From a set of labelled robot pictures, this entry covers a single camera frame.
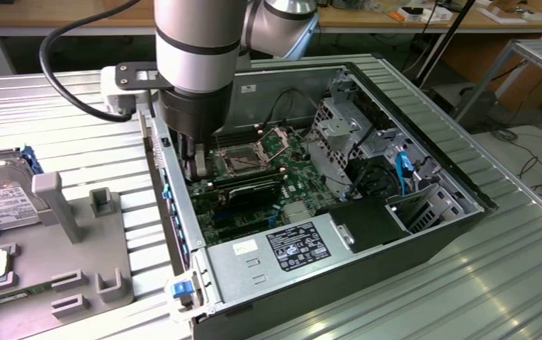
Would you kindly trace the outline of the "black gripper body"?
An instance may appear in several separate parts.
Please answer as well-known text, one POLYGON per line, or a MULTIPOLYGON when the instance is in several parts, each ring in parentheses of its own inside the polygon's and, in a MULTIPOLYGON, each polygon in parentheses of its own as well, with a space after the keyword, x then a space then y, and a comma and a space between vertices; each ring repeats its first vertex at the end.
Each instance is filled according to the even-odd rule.
POLYGON ((205 93, 177 88, 159 91, 160 116, 167 126, 195 143, 204 143, 224 125, 232 96, 232 84, 205 93))

